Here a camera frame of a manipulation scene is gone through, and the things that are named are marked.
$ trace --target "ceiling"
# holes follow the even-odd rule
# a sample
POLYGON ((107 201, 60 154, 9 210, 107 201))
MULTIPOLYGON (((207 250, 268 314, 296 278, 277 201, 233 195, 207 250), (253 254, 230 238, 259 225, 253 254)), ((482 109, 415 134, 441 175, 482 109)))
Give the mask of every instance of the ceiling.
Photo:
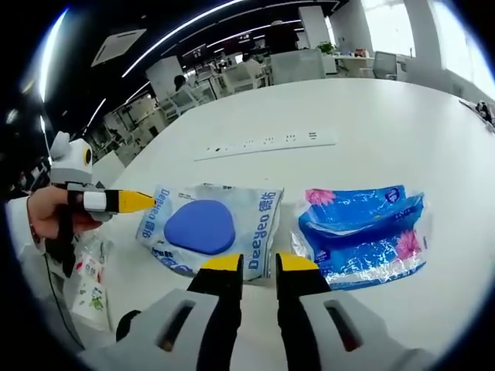
MULTIPOLYGON (((57 36, 44 107, 53 129, 80 132, 106 98, 91 125, 91 128, 97 127, 103 115, 123 104, 147 81, 145 71, 160 58, 177 55, 180 59, 181 55, 204 43, 214 43, 277 19, 298 19, 300 6, 316 5, 314 1, 244 0, 183 29, 148 54, 126 77, 121 77, 164 35, 227 1, 183 0, 175 2, 173 7, 169 2, 123 5, 120 1, 70 6, 60 28, 60 37, 57 36), (137 29, 146 31, 125 54, 91 67, 107 37, 137 29)), ((323 7, 326 15, 331 15, 347 1, 318 2, 317 5, 323 7)), ((54 12, 51 19, 56 19, 61 10, 54 12)))

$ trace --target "white sleeve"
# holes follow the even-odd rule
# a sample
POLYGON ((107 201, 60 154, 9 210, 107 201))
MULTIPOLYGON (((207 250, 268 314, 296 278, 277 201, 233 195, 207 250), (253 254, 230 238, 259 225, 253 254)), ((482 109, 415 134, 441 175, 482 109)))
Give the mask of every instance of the white sleeve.
POLYGON ((31 235, 28 219, 27 197, 13 199, 5 204, 10 238, 15 255, 23 262, 45 252, 44 244, 36 245, 31 235))

